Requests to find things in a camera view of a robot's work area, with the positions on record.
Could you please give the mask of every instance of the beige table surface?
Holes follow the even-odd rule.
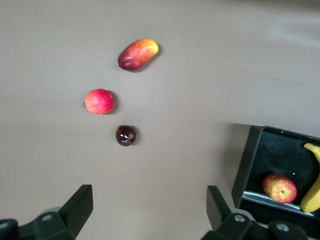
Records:
[[[251,125],[320,137],[320,4],[302,2],[0,1],[0,218],[26,224],[92,184],[78,240],[200,239],[207,185],[233,204]],[[122,70],[140,38],[159,55]],[[83,107],[97,88],[112,114]]]

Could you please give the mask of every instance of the banana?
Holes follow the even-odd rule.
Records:
[[[307,150],[313,152],[315,158],[320,164],[320,146],[313,145],[311,143],[306,143],[303,147]],[[320,208],[320,173],[317,179],[315,180],[312,187],[303,197],[300,203],[300,209],[303,212],[314,212]]]

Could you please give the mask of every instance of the red-yellow mango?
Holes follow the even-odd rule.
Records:
[[[128,71],[137,70],[156,55],[158,51],[159,46],[154,40],[150,38],[139,39],[130,44],[119,55],[119,67]]]

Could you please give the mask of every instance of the black tray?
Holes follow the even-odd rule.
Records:
[[[236,208],[252,214],[255,220],[268,224],[285,220],[301,227],[306,235],[320,239],[320,210],[302,212],[300,202],[316,181],[320,166],[305,143],[320,146],[320,138],[271,126],[252,126],[232,188]],[[262,187],[263,179],[278,173],[291,179],[297,188],[292,203],[278,203]]]

